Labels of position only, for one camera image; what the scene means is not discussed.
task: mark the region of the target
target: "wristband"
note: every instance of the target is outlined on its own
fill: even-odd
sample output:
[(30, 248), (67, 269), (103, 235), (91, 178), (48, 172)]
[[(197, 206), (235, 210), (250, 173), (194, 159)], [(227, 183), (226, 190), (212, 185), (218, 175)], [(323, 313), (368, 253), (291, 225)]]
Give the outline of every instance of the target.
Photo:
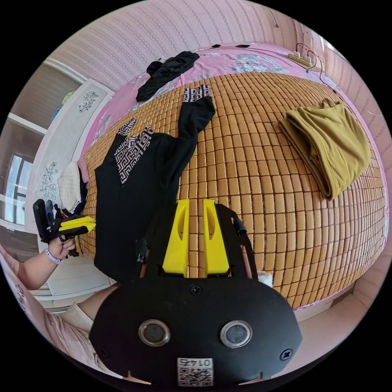
[(60, 261), (61, 261), (61, 260), (60, 260), (59, 258), (54, 257), (54, 256), (49, 252), (48, 249), (45, 249), (45, 253), (46, 253), (46, 255), (47, 255), (55, 264), (57, 264), (57, 265), (60, 264)]

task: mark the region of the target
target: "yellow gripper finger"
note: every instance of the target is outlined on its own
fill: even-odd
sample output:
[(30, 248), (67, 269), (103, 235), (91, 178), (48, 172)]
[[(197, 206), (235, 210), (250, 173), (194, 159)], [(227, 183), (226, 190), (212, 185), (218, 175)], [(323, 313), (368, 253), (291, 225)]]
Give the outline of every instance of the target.
[(189, 256), (189, 200), (180, 200), (162, 268), (166, 274), (187, 276)]

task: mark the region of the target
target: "label sticker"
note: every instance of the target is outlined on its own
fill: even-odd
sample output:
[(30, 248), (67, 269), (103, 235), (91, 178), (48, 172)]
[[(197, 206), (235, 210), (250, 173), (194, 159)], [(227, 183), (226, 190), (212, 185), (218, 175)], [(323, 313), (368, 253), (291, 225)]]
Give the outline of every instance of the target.
[(177, 380), (180, 387), (214, 385), (212, 358), (177, 358)]

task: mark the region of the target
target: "screw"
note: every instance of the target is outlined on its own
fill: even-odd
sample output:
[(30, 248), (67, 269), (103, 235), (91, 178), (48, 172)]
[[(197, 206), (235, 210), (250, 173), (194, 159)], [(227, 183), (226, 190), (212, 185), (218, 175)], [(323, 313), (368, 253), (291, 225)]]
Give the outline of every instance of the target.
[(293, 350), (288, 348), (287, 350), (283, 351), (281, 354), (281, 361), (288, 360), (293, 355)]
[(202, 291), (203, 289), (201, 288), (201, 286), (195, 284), (191, 285), (191, 287), (189, 288), (189, 292), (192, 295), (200, 295)]
[(102, 358), (109, 358), (110, 357), (109, 351), (107, 351), (105, 347), (101, 347), (100, 353), (101, 353)]

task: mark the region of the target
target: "qr code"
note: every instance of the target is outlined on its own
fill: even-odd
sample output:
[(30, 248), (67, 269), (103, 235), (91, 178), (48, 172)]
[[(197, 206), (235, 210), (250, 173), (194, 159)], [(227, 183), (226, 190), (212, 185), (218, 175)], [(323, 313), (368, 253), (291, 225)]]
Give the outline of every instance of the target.
[(213, 368), (179, 367), (178, 385), (180, 387), (211, 387), (213, 385)]

